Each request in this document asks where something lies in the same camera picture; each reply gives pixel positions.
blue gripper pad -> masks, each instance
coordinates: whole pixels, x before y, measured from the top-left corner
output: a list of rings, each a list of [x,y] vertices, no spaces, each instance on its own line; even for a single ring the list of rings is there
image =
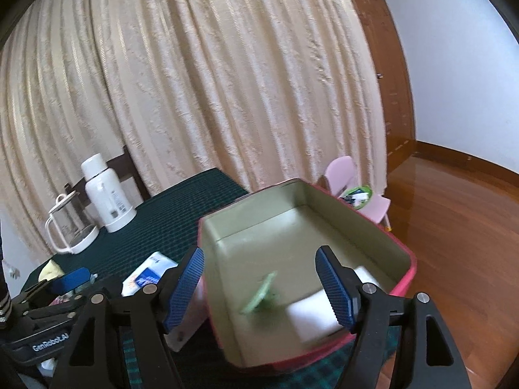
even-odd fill
[[[187,306],[195,292],[198,281],[202,276],[203,266],[203,251],[200,248],[197,248],[189,262],[186,264],[186,267],[169,298],[168,313],[163,321],[164,328],[168,333],[171,329],[182,322]]]
[[[322,248],[316,253],[316,271],[337,321],[351,330],[355,325],[353,301]]]

glass kettle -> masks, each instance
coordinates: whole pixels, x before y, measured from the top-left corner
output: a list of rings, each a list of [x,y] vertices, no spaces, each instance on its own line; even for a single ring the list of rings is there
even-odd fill
[[[99,228],[83,209],[77,191],[60,194],[55,202],[45,222],[52,248],[59,254],[78,254],[94,242]]]

screw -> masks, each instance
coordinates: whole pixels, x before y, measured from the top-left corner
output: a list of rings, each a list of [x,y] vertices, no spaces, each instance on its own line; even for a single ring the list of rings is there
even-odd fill
[[[145,294],[153,294],[156,290],[157,286],[155,284],[148,284],[142,289],[142,292]]]
[[[90,301],[93,303],[93,304],[99,304],[101,301],[104,300],[104,296],[102,294],[95,294],[92,296],[92,298],[90,299]]]
[[[421,303],[424,303],[424,304],[428,303],[429,300],[431,299],[425,292],[417,293],[416,298],[418,299],[418,301],[420,301]]]
[[[377,287],[374,286],[371,282],[364,284],[362,286],[362,289],[364,290],[364,292],[367,292],[368,294],[373,294],[377,291]]]

wooden door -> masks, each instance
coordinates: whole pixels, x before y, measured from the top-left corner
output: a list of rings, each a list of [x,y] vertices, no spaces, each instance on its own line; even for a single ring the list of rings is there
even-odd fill
[[[352,0],[371,50],[386,122],[388,172],[416,148],[411,87],[404,53],[385,0]]]

yellow cloth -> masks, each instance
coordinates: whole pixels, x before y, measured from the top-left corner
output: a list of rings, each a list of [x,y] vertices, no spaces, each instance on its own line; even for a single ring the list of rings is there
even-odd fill
[[[62,277],[65,273],[61,270],[57,263],[53,260],[50,260],[45,267],[40,272],[38,277],[38,282],[46,280],[51,280],[54,278]]]

